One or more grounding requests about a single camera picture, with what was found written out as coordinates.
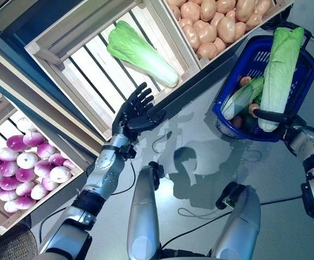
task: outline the black fabric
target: black fabric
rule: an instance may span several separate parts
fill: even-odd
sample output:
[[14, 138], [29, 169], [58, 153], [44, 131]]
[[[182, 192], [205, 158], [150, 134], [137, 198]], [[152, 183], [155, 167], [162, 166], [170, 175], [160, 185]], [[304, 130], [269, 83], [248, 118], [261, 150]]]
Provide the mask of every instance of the black fabric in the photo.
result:
[[92, 191], [81, 191], [72, 206], [97, 216], [105, 203], [105, 199]]

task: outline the floor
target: floor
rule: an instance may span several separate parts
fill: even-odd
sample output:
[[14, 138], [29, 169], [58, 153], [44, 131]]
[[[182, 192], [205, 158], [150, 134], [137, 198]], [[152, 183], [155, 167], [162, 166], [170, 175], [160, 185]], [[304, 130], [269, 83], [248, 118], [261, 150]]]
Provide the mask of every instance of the floor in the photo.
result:
[[[304, 26], [314, 35], [314, 1], [296, 1], [289, 21]], [[314, 41], [308, 44], [307, 50], [314, 57]], [[162, 164], [167, 173], [156, 191], [162, 244], [222, 214], [214, 207], [214, 202], [232, 180], [255, 187], [261, 202], [301, 194], [304, 170], [282, 143], [221, 139], [214, 129], [213, 99], [230, 71], [228, 66], [232, 66], [235, 59], [232, 57], [228, 64], [218, 69], [211, 88], [195, 97], [173, 118], [139, 138], [137, 156], [133, 161], [135, 170], [138, 172], [143, 165], [154, 160]], [[299, 115], [314, 127], [314, 82]], [[167, 133], [171, 135], [169, 139], [164, 136]], [[33, 223], [63, 207], [60, 202], [69, 205], [76, 188], [81, 187], [84, 181], [84, 178], [79, 178], [37, 209], [32, 215]], [[132, 170], [127, 164], [117, 190], [123, 190], [131, 182]], [[111, 197], [105, 204], [91, 231], [93, 243], [86, 259], [127, 259], [126, 235], [132, 195], [133, 190], [130, 190]], [[261, 230], [253, 259], [314, 259], [314, 220], [306, 215], [301, 200], [263, 206], [261, 214]], [[52, 217], [45, 223], [43, 235], [56, 218]], [[206, 254], [226, 219], [224, 217], [183, 236], [168, 247]], [[38, 236], [39, 224], [32, 231]]]

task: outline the green vegetable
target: green vegetable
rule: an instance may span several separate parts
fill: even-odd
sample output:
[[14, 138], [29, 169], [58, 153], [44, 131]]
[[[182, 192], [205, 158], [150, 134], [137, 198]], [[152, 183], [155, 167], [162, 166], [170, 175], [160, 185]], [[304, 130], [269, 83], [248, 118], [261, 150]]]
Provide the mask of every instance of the green vegetable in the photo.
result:
[[231, 120], [240, 113], [248, 103], [255, 99], [263, 90], [264, 78], [252, 79], [249, 84], [240, 88], [234, 95], [222, 106], [222, 114], [227, 120]]
[[128, 23], [119, 21], [108, 41], [112, 56], [139, 67], [166, 87], [177, 85], [178, 73]]
[[[292, 31], [276, 29], [270, 61], [264, 71], [262, 110], [284, 112], [303, 37], [303, 28]], [[258, 123], [265, 132], [272, 132], [278, 127], [278, 123], [263, 119], [259, 119]]]
[[255, 99], [253, 99], [253, 103], [256, 103], [260, 106], [261, 104], [261, 97], [262, 97], [262, 93], [260, 93], [258, 96], [256, 96]]

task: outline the blue plastic shopping basket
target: blue plastic shopping basket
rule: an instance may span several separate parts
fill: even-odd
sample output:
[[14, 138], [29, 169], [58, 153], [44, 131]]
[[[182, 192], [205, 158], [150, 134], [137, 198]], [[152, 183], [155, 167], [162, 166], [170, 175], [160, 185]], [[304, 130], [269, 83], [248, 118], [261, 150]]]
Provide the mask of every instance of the blue plastic shopping basket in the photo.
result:
[[[296, 27], [292, 23], [287, 23], [284, 26], [288, 28]], [[311, 33], [305, 30], [306, 40], [300, 49], [296, 70], [292, 80], [291, 91], [284, 112], [285, 114], [297, 114], [314, 80], [314, 58], [305, 50], [311, 36]], [[237, 129], [224, 118], [221, 112], [221, 107], [224, 102], [236, 89], [239, 88], [239, 82], [242, 77], [250, 76], [251, 78], [254, 78], [263, 75], [269, 62], [272, 43], [273, 36], [266, 35], [252, 37], [242, 51], [234, 68], [215, 99], [215, 104], [212, 110], [216, 115], [216, 127], [221, 133], [230, 138], [269, 142], [277, 142], [279, 140], [275, 132], [266, 133], [260, 129], [257, 119], [250, 128]]]

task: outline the vegetable in basket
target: vegetable in basket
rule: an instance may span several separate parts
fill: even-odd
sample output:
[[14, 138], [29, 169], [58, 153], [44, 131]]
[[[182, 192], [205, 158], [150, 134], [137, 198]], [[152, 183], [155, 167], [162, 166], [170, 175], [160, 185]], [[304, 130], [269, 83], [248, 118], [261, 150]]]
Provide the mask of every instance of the vegetable in basket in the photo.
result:
[[227, 120], [231, 120], [239, 114], [250, 101], [255, 99], [264, 86], [263, 77], [252, 79], [249, 84], [240, 88], [222, 107], [222, 114]]
[[[292, 31], [277, 28], [271, 48], [270, 60], [264, 71], [264, 89], [261, 109], [283, 113], [291, 89], [304, 29]], [[265, 132], [272, 132], [278, 123], [258, 119], [259, 127]]]
[[119, 21], [108, 41], [112, 56], [139, 67], [166, 87], [177, 85], [178, 73], [128, 23]]

